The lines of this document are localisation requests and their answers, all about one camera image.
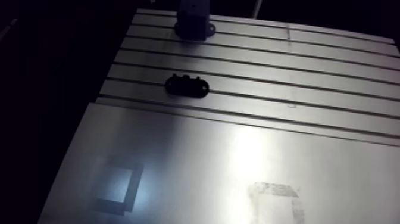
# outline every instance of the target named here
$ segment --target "black clamp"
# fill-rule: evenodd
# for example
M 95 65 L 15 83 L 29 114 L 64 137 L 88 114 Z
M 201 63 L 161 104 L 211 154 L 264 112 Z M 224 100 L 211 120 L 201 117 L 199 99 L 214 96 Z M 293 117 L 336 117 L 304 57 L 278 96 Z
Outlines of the black clamp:
M 210 91 L 208 83 L 199 77 L 191 79 L 188 75 L 182 77 L 173 74 L 165 82 L 165 90 L 172 95 L 203 98 Z

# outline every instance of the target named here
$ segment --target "black bracket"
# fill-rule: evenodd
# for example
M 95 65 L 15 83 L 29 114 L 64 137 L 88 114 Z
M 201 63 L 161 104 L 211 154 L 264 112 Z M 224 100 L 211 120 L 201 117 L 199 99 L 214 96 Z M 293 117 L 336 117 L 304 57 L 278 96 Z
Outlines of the black bracket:
M 172 95 L 203 98 L 210 91 L 208 83 L 199 77 L 191 79 L 188 75 L 182 77 L 173 74 L 165 82 L 165 90 Z

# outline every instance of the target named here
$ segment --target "dark background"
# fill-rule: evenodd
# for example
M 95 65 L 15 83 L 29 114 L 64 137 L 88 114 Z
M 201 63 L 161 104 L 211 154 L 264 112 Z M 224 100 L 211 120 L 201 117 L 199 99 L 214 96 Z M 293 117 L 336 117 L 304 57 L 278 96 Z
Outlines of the dark background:
M 2 192 L 13 217 L 37 222 L 82 114 L 93 102 L 137 7 L 175 11 L 179 1 L 2 1 Z M 255 0 L 211 0 L 211 14 L 250 18 Z M 400 41 L 395 1 L 267 1 L 259 19 Z

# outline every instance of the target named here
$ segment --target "metal surface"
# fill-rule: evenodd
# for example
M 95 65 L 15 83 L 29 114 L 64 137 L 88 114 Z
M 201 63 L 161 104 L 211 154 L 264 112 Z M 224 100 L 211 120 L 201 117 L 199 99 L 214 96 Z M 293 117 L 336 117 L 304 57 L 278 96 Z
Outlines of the metal surface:
M 146 24 L 152 26 L 173 27 L 176 19 L 173 17 L 163 17 L 155 15 L 138 14 L 132 20 L 133 24 Z M 291 30 L 285 27 L 272 26 L 253 26 L 242 23 L 229 23 L 225 21 L 214 21 L 212 23 L 217 27 L 217 33 L 228 33 L 233 35 L 244 35 L 259 38 L 273 38 L 283 41 L 304 42 L 308 44 L 336 46 L 360 51 L 375 52 L 379 54 L 400 56 L 395 45 L 367 41 L 364 39 L 336 36 L 325 33 L 314 33 L 303 30 Z
M 176 16 L 176 13 L 171 12 L 171 11 L 146 10 L 143 8 L 138 9 L 137 13 L 138 14 L 150 14 L 150 15 L 166 15 L 166 16 L 170 16 L 170 17 Z M 393 39 L 384 38 L 381 36 L 374 36 L 374 35 L 368 35 L 368 34 L 364 34 L 364 33 L 355 33 L 355 32 L 350 32 L 350 31 L 345 31 L 345 30 L 336 30 L 336 29 L 329 29 L 329 28 L 316 27 L 316 26 L 306 26 L 306 25 L 293 24 L 293 23 L 280 23 L 280 22 L 276 22 L 276 21 L 254 20 L 254 19 L 248 19 L 248 18 L 234 18 L 234 17 L 226 17 L 226 16 L 220 16 L 220 15 L 211 15 L 210 19 L 214 20 L 214 21 L 219 20 L 219 21 L 226 21 L 226 22 L 243 23 L 243 24 L 248 24 L 248 25 L 262 25 L 262 26 L 272 26 L 272 27 L 281 27 L 281 28 L 289 27 L 290 29 L 298 29 L 298 30 L 309 31 L 309 32 L 319 32 L 319 33 L 325 33 L 325 34 L 331 34 L 331 35 L 347 36 L 347 37 L 352 37 L 352 38 L 365 39 L 365 40 L 370 40 L 370 41 L 378 41 L 378 42 L 383 42 L 383 43 L 395 43 L 393 41 Z
M 91 104 L 39 223 L 398 223 L 398 158 L 397 147 Z M 110 191 L 125 191 L 126 163 L 143 167 L 133 208 L 96 211 L 103 170 L 119 168 Z
M 173 29 L 162 27 L 130 26 L 127 35 L 144 38 L 179 40 L 179 38 L 174 34 Z M 256 51 L 278 52 L 293 56 L 328 59 L 344 63 L 358 63 L 367 66 L 386 67 L 388 69 L 400 69 L 400 58 L 304 43 L 288 44 L 287 41 L 217 33 L 213 37 L 207 39 L 207 44 L 230 46 Z
M 400 71 L 340 63 L 337 61 L 297 57 L 247 49 L 226 48 L 222 46 L 198 45 L 192 43 L 159 41 L 155 39 L 125 38 L 124 49 L 136 49 L 182 56 L 197 56 L 215 60 L 228 60 L 260 66 L 294 69 L 314 73 L 325 73 L 370 80 L 400 83 Z
M 211 16 L 182 42 L 138 13 L 39 223 L 400 222 L 393 40 Z M 209 94 L 167 94 L 173 73 Z
M 162 55 L 148 52 L 119 51 L 115 62 L 130 65 L 153 66 L 161 69 L 197 72 L 215 76 L 250 79 L 258 82 L 279 83 L 281 85 L 302 86 L 325 91 L 362 94 L 398 100 L 400 90 L 397 85 L 356 80 L 347 77 L 326 76 L 304 71 L 277 69 L 266 66 L 217 61 L 205 58 Z
M 188 106 L 215 110 L 219 113 L 234 113 L 238 116 L 259 117 L 281 122 L 303 123 L 336 127 L 359 132 L 400 136 L 400 120 L 355 114 L 343 111 L 293 105 L 282 102 L 236 97 L 210 92 L 203 99 L 171 97 L 163 86 L 141 85 L 137 83 L 106 80 L 100 94 L 141 99 L 176 106 Z
M 174 114 L 185 117 L 194 117 L 219 122 L 234 123 L 254 127 L 263 127 L 273 130 L 285 130 L 294 133 L 303 133 L 330 138 L 347 139 L 361 142 L 372 142 L 383 145 L 400 146 L 400 139 L 386 138 L 384 136 L 368 135 L 357 132 L 344 132 L 343 130 L 328 129 L 326 127 L 305 126 L 287 122 L 276 122 L 268 119 L 258 119 L 244 116 L 232 116 L 231 114 L 215 113 L 215 111 L 194 110 L 192 108 L 176 107 L 173 105 L 154 104 L 149 101 L 126 100 L 115 97 L 98 97 L 96 103 L 103 105 L 114 105 L 116 107 L 134 108 L 145 111 L 157 111 L 160 113 Z
M 174 70 L 165 71 L 163 69 L 150 69 L 139 66 L 113 65 L 110 68 L 108 77 L 163 85 L 173 73 L 187 74 L 193 78 L 200 77 L 203 80 L 207 80 L 207 82 L 212 83 L 210 91 L 219 94 L 271 101 L 276 100 L 287 104 L 354 111 L 357 113 L 374 114 L 376 116 L 393 116 L 396 118 L 400 116 L 400 102 L 250 80 L 229 79 L 207 74 L 182 73 Z

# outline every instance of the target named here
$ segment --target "metal plate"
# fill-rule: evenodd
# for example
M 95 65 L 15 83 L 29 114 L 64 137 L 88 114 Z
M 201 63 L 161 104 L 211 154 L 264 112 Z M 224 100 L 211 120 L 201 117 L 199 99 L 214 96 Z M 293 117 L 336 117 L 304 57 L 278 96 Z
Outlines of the metal plate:
M 206 58 L 119 51 L 115 56 L 115 62 L 166 70 L 180 70 L 182 72 L 204 73 L 221 77 L 234 77 L 263 83 L 301 86 L 347 94 L 361 94 L 369 97 L 400 99 L 400 88 L 397 85 Z
M 282 102 L 236 97 L 210 92 L 203 99 L 173 97 L 166 94 L 163 86 L 106 80 L 100 94 L 141 99 L 159 104 L 188 106 L 214 110 L 216 113 L 232 113 L 237 116 L 272 119 L 281 122 L 325 126 L 397 138 L 400 136 L 400 120 L 369 116 L 343 111 L 293 105 Z
M 150 14 L 150 15 L 167 15 L 167 16 L 176 16 L 176 12 L 171 11 L 161 11 L 161 10 L 146 10 L 140 8 L 137 10 L 138 14 Z M 281 27 L 281 28 L 289 28 L 289 29 L 297 29 L 303 30 L 308 32 L 319 32 L 331 35 L 341 35 L 347 36 L 352 38 L 358 39 L 365 39 L 369 41 L 377 41 L 377 42 L 384 42 L 384 43 L 395 43 L 393 39 L 390 38 L 383 38 L 381 36 L 374 36 L 374 35 L 367 35 L 363 33 L 355 33 L 349 32 L 344 30 L 336 30 L 336 29 L 329 29 L 323 27 L 316 27 L 316 26 L 305 26 L 300 24 L 293 24 L 293 23 L 280 23 L 276 21 L 265 21 L 265 20 L 254 20 L 248 18 L 234 18 L 234 17 L 226 17 L 220 15 L 210 15 L 211 21 L 226 21 L 226 22 L 234 22 L 234 23 L 243 23 L 248 25 L 261 25 L 261 26 L 271 26 L 271 27 Z
M 39 223 L 394 224 L 399 158 L 397 147 L 91 104 Z M 143 167 L 122 214 L 91 206 L 110 161 Z
M 151 26 L 173 27 L 176 22 L 174 17 L 138 14 L 132 20 L 133 24 L 145 24 Z M 273 26 L 253 26 L 248 24 L 227 23 L 223 21 L 212 21 L 216 31 L 232 35 L 244 35 L 258 38 L 273 38 L 283 41 L 303 42 L 313 45 L 335 46 L 358 51 L 375 52 L 378 54 L 400 56 L 395 45 L 382 42 L 373 42 L 357 38 L 314 33 L 302 30 L 291 30 Z
M 179 40 L 179 37 L 174 34 L 173 29 L 162 27 L 130 26 L 127 35 Z M 400 58 L 304 43 L 288 43 L 287 41 L 216 33 L 214 36 L 207 39 L 207 44 L 251 49 L 255 51 L 278 52 L 300 57 L 328 59 L 388 69 L 400 69 Z
M 358 64 L 315 58 L 297 57 L 247 49 L 227 48 L 203 44 L 162 41 L 155 39 L 125 38 L 124 49 L 160 52 L 182 56 L 195 56 L 213 60 L 226 60 L 259 66 L 278 67 L 281 69 L 301 70 L 326 75 L 354 77 L 360 79 L 400 83 L 400 71 L 361 66 Z
M 108 77 L 122 81 L 148 82 L 149 84 L 163 85 L 173 74 L 178 74 L 179 76 L 186 74 L 192 78 L 200 77 L 208 83 L 212 83 L 210 91 L 218 94 L 258 98 L 285 102 L 287 104 L 329 108 L 332 110 L 352 111 L 355 113 L 373 114 L 375 116 L 392 116 L 397 119 L 400 116 L 400 102 L 251 80 L 210 76 L 207 74 L 177 70 L 165 71 L 163 69 L 115 64 L 111 66 Z

